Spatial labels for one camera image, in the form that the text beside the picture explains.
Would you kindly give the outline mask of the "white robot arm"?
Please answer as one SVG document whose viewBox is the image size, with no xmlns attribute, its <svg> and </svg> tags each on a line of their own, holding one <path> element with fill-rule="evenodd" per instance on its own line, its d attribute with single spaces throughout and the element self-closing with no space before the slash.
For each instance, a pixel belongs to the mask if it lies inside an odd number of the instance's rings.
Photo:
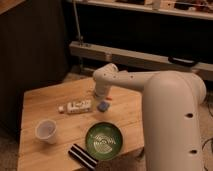
<svg viewBox="0 0 213 171">
<path fill-rule="evenodd" d="M 127 72 L 113 63 L 93 72 L 94 97 L 113 86 L 142 94 L 146 171 L 204 171 L 198 108 L 206 86 L 196 74 L 180 71 Z"/>
</svg>

